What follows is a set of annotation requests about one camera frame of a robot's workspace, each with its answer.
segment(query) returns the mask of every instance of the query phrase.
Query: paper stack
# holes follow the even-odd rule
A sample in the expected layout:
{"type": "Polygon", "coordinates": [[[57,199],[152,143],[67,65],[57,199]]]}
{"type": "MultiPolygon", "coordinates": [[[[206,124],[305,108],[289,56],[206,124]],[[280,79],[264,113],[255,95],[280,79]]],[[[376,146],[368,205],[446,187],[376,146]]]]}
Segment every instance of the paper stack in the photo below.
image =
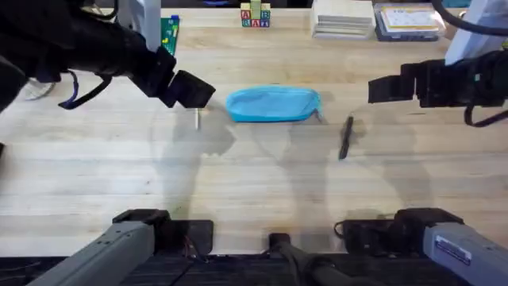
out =
{"type": "Polygon", "coordinates": [[[365,40],[374,28],[371,1],[314,0],[310,12],[312,37],[365,40]]]}

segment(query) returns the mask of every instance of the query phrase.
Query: cable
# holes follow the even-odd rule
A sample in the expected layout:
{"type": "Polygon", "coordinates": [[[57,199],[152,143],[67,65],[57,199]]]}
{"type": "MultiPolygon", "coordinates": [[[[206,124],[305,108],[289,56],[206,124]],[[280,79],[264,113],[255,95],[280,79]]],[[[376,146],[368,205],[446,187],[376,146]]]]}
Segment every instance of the cable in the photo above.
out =
{"type": "Polygon", "coordinates": [[[100,19],[100,20],[105,20],[105,21],[110,21],[112,20],[114,17],[116,17],[118,15],[118,10],[119,10],[119,6],[118,6],[118,0],[114,0],[114,7],[113,7],[113,12],[111,12],[110,14],[107,14],[107,15],[101,15],[101,14],[97,14],[97,13],[90,13],[90,12],[86,12],[86,11],[83,11],[85,14],[88,14],[92,17],[96,17],[97,19],[100,19]]]}
{"type": "Polygon", "coordinates": [[[34,266],[38,266],[38,265],[40,265],[40,261],[33,262],[32,264],[25,265],[25,266],[20,266],[20,267],[11,268],[11,269],[0,269],[0,272],[13,272],[13,271],[19,271],[19,270],[22,270],[22,269],[32,268],[32,267],[34,267],[34,266]]]}
{"type": "Polygon", "coordinates": [[[475,105],[469,105],[466,107],[466,110],[464,111],[464,121],[467,125],[481,128],[489,126],[490,124],[494,124],[496,122],[500,122],[501,120],[505,120],[508,118],[508,110],[505,110],[501,113],[498,113],[496,115],[490,116],[489,118],[485,118],[482,121],[479,122],[473,122],[472,115],[473,115],[473,109],[475,108],[475,105]]]}
{"type": "Polygon", "coordinates": [[[183,269],[183,271],[169,284],[169,286],[174,286],[180,279],[182,279],[185,274],[194,266],[195,262],[190,263],[186,268],[183,269]]]}
{"type": "Polygon", "coordinates": [[[340,226],[342,223],[344,223],[344,221],[342,222],[336,222],[335,225],[333,226],[333,232],[335,233],[335,235],[339,238],[339,239],[344,239],[344,235],[339,233],[339,231],[337,230],[337,227],[340,226]]]}
{"type": "Polygon", "coordinates": [[[448,23],[450,23],[450,25],[454,25],[459,29],[463,29],[472,33],[478,33],[481,35],[490,35],[499,37],[508,36],[508,29],[476,25],[453,16],[443,6],[442,0],[432,0],[432,6],[443,17],[445,21],[447,21],[448,23]]]}

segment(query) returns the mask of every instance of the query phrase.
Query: wooden tabletop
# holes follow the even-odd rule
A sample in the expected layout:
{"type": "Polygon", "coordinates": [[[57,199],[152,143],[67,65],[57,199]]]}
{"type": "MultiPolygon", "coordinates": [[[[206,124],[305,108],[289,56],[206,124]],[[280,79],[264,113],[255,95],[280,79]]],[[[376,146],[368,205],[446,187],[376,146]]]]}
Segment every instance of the wooden tabletop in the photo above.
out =
{"type": "MultiPolygon", "coordinates": [[[[460,108],[367,104],[368,80],[443,58],[448,40],[315,40],[308,10],[273,10],[270,29],[241,28],[238,10],[164,13],[183,19],[177,68],[217,88],[201,130],[193,111],[125,78],[73,111],[57,106],[71,95],[68,76],[47,98],[20,96],[0,115],[0,256],[70,255],[131,208],[213,220],[215,253],[258,253],[281,231],[303,249],[337,251],[336,221],[404,207],[444,208],[508,246],[507,125],[467,127],[460,108]],[[226,97],[268,83],[319,91],[325,120],[233,123],[226,97]],[[338,161],[350,114],[349,156],[338,161]]],[[[98,84],[79,78],[82,93],[98,84]]]]}

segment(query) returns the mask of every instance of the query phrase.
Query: toy block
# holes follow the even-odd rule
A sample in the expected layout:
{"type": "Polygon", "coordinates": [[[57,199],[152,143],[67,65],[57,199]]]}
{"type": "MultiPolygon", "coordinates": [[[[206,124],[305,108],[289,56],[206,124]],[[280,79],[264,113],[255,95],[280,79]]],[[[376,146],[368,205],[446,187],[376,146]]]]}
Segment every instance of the toy block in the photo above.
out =
{"type": "Polygon", "coordinates": [[[242,19],[241,20],[241,25],[243,27],[250,27],[251,26],[251,19],[242,19]]]}
{"type": "Polygon", "coordinates": [[[260,26],[263,28],[270,27],[270,19],[261,19],[260,20],[260,26]]]}
{"type": "Polygon", "coordinates": [[[260,19],[252,19],[251,22],[252,22],[252,27],[260,27],[260,19]]]}
{"type": "Polygon", "coordinates": [[[240,12],[242,19],[250,19],[251,18],[251,10],[242,10],[240,12]]]}
{"type": "Polygon", "coordinates": [[[270,19],[270,11],[261,10],[261,19],[270,19]]]}
{"type": "Polygon", "coordinates": [[[261,0],[251,0],[251,19],[261,19],[261,0]]]}

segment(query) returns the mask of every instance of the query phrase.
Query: label sticker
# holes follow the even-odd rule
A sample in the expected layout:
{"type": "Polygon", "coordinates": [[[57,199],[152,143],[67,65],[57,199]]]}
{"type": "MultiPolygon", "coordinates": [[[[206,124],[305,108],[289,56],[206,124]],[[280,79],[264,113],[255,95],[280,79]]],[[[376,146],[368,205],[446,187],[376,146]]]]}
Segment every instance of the label sticker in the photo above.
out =
{"type": "Polygon", "coordinates": [[[441,249],[442,251],[451,255],[458,261],[461,261],[462,263],[464,263],[467,266],[471,265],[472,255],[466,249],[463,249],[462,247],[458,246],[457,244],[455,244],[455,243],[449,241],[448,239],[443,238],[439,235],[436,236],[435,244],[438,249],[441,249]]]}

